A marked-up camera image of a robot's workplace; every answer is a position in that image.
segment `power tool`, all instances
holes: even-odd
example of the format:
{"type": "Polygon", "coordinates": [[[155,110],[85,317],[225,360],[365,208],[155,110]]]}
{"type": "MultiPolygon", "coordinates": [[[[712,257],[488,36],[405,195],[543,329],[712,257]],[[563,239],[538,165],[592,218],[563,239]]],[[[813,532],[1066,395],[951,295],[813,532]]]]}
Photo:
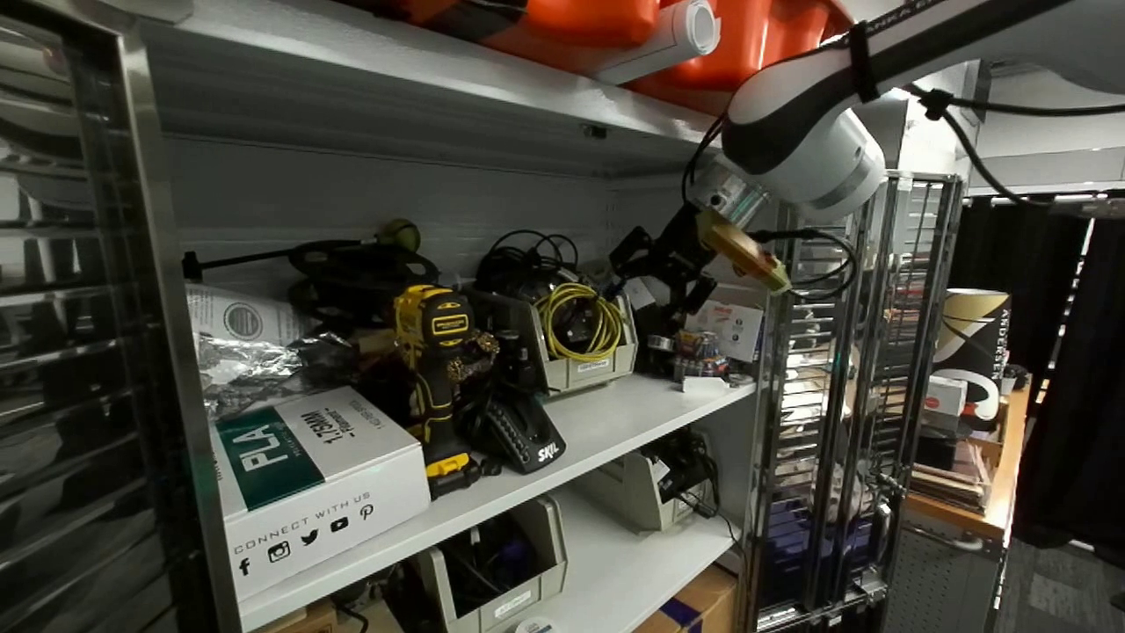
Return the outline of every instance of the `power tool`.
{"type": "Polygon", "coordinates": [[[469,485],[475,478],[475,460],[453,433],[453,404],[460,380],[469,375],[469,301],[440,286],[412,286],[394,300],[394,334],[401,360],[415,374],[408,429],[425,448],[425,478],[433,492],[469,485]]]}

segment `green label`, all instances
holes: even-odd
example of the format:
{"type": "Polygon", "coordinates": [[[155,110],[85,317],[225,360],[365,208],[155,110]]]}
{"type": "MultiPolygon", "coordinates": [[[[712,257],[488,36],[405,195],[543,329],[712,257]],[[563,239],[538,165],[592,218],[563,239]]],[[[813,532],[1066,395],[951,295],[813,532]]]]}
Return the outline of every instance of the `green label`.
{"type": "Polygon", "coordinates": [[[218,421],[218,436],[249,511],[325,481],[276,407],[218,421]]]}

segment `black cable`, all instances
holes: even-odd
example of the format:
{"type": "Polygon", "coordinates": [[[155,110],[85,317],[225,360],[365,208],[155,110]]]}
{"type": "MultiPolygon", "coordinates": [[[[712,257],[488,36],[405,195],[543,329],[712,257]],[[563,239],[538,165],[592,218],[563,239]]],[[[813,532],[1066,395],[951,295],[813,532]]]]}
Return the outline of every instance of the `black cable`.
{"type": "Polygon", "coordinates": [[[834,247],[843,253],[843,260],[840,260],[834,270],[816,273],[816,278],[796,278],[790,286],[796,286],[796,295],[797,295],[797,300],[813,300],[813,301],[820,301],[820,300],[837,300],[837,295],[843,295],[843,292],[856,286],[856,278],[858,278],[858,257],[856,257],[856,251],[850,251],[843,239],[837,239],[834,232],[824,232],[824,227],[754,232],[754,239],[761,239],[761,244],[777,244],[777,239],[790,239],[790,244],[797,244],[797,239],[825,239],[825,244],[834,244],[834,247]]]}
{"type": "Polygon", "coordinates": [[[684,170],[684,176],[680,176],[680,202],[684,202],[684,203],[688,203],[688,181],[694,181],[704,151],[718,140],[718,135],[724,135],[724,125],[729,125],[729,115],[713,115],[713,123],[712,123],[707,135],[701,137],[688,165],[684,170]]]}
{"type": "Polygon", "coordinates": [[[743,553],[743,532],[740,525],[721,511],[721,503],[713,499],[713,511],[701,506],[701,495],[688,495],[694,489],[680,492],[675,499],[686,503],[697,517],[704,519],[724,519],[732,547],[743,553]]]}
{"type": "Polygon", "coordinates": [[[1049,110],[1049,104],[1020,104],[1020,103],[974,103],[974,100],[957,100],[951,93],[924,93],[919,84],[908,84],[912,95],[919,95],[922,103],[947,103],[957,110],[981,110],[981,111],[1005,111],[1005,115],[1116,115],[1125,111],[1125,103],[1111,103],[1111,104],[1073,104],[1073,110],[1049,110]]]}
{"type": "Polygon", "coordinates": [[[1011,190],[1005,182],[1000,182],[1000,176],[985,165],[985,159],[978,155],[970,135],[957,123],[957,115],[942,111],[947,125],[953,130],[953,137],[961,140],[965,155],[974,161],[974,170],[981,172],[981,181],[1004,195],[1005,202],[1012,202],[1017,208],[1029,208],[1029,211],[1052,211],[1049,203],[1028,202],[1017,190],[1011,190]]]}
{"type": "Polygon", "coordinates": [[[501,295],[538,295],[557,281],[578,278],[578,263],[578,239],[563,232],[514,227],[488,247],[475,286],[501,295]]]}
{"type": "Polygon", "coordinates": [[[338,604],[350,620],[354,620],[359,621],[359,633],[365,633],[373,621],[364,614],[364,611],[354,611],[354,610],[345,610],[345,604],[338,604]]]}

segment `electronic device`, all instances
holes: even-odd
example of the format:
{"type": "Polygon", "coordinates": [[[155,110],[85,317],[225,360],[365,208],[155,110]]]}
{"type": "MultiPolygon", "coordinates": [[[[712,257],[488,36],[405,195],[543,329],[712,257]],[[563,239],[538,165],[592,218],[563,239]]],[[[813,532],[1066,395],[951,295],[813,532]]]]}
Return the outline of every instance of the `electronic device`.
{"type": "Polygon", "coordinates": [[[415,557],[412,573],[440,631],[484,633],[514,631],[538,601],[563,594],[567,567],[559,503],[543,495],[415,557]]]}
{"type": "Polygon", "coordinates": [[[543,300],[514,300],[501,292],[469,292],[469,300],[484,329],[514,334],[514,344],[525,347],[514,354],[534,365],[534,386],[548,397],[592,389],[633,374],[636,328],[624,300],[608,301],[603,295],[598,300],[578,295],[582,301],[603,301],[603,317],[593,317],[603,325],[592,325],[592,328],[618,329],[615,340],[608,340],[603,353],[578,353],[578,354],[559,353],[559,329],[551,329],[559,325],[547,319],[551,312],[543,311],[543,300]]]}
{"type": "Polygon", "coordinates": [[[508,460],[514,472],[538,472],[567,453],[567,441],[538,397],[503,382],[493,382],[460,414],[460,433],[475,450],[508,460]]]}
{"type": "Polygon", "coordinates": [[[697,203],[680,208],[659,239],[633,227],[611,251],[618,295],[636,312],[642,374],[675,375],[675,334],[718,290],[704,270],[718,253],[735,263],[735,273],[754,273],[769,292],[787,292],[790,286],[781,260],[761,251],[735,222],[697,203]]]}
{"type": "Polygon", "coordinates": [[[718,463],[694,429],[626,453],[578,485],[636,532],[667,532],[694,513],[718,513],[718,463]]]}
{"type": "Polygon", "coordinates": [[[412,433],[425,448],[425,478],[438,492],[463,485],[475,460],[453,429],[453,402],[472,339],[469,301],[440,286],[412,286],[394,300],[394,334],[415,374],[412,433]]]}
{"type": "MultiPolygon", "coordinates": [[[[747,80],[729,104],[721,148],[762,190],[829,224],[888,182],[882,148],[850,111],[856,103],[961,60],[1029,60],[1077,84],[1125,93],[1111,57],[1123,48],[1123,26],[1118,0],[908,4],[747,80]]],[[[924,104],[951,123],[942,95],[924,104]]]]}

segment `robotic arm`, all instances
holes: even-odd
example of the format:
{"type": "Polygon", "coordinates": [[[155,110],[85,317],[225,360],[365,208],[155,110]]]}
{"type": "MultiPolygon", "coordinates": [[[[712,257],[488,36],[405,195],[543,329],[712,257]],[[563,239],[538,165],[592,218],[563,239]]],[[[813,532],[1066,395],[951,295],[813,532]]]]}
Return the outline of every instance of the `robotic arm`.
{"type": "Polygon", "coordinates": [[[888,182],[888,159],[850,104],[961,60],[1041,63],[1077,84],[1125,93],[1111,60],[1123,26],[1123,0],[919,0],[740,89],[724,155],[825,224],[888,182]]]}

